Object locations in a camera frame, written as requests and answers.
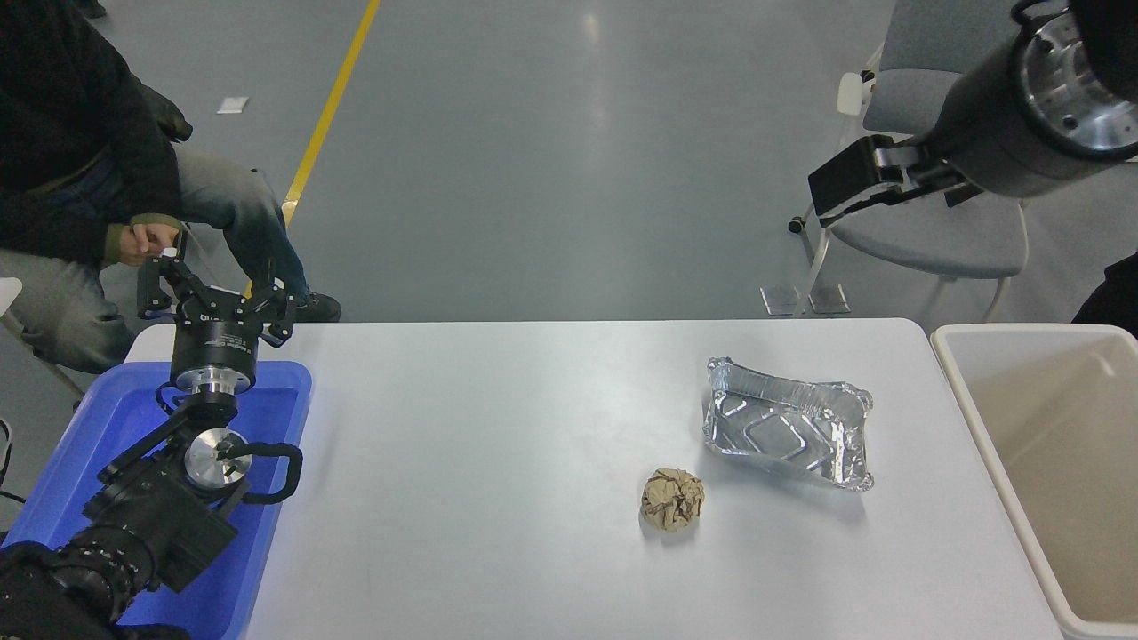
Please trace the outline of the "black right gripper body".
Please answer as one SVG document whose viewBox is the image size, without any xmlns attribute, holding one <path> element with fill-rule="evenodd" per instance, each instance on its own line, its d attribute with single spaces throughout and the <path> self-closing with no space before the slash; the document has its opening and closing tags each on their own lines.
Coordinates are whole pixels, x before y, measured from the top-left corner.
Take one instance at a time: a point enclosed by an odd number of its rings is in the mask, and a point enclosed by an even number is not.
<svg viewBox="0 0 1138 640">
<path fill-rule="evenodd" d="M 1022 34 L 950 89 L 920 140 L 920 183 L 1030 198 L 1133 156 L 1133 102 L 1077 34 Z"/>
</svg>

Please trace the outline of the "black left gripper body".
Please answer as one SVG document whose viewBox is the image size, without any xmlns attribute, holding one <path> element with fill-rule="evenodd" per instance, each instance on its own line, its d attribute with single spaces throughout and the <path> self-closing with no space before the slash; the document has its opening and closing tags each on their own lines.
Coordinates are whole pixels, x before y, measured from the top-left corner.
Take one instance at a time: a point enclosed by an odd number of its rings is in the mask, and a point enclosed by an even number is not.
<svg viewBox="0 0 1138 640">
<path fill-rule="evenodd" d="M 199 370 L 225 369 L 239 380 L 256 380 L 259 320 L 240 315 L 244 296 L 236 292 L 193 292 L 176 304 L 171 380 L 188 380 Z"/>
</svg>

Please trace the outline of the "person's hand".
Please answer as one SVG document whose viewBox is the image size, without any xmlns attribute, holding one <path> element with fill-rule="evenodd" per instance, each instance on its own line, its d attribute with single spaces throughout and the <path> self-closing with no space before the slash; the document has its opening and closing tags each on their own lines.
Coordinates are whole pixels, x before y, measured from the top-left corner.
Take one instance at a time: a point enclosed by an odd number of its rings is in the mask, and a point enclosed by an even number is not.
<svg viewBox="0 0 1138 640">
<path fill-rule="evenodd" d="M 179 236 L 181 230 L 163 223 L 124 227 L 117 239 L 118 262 L 126 266 L 142 266 L 147 260 L 173 248 Z"/>
</svg>

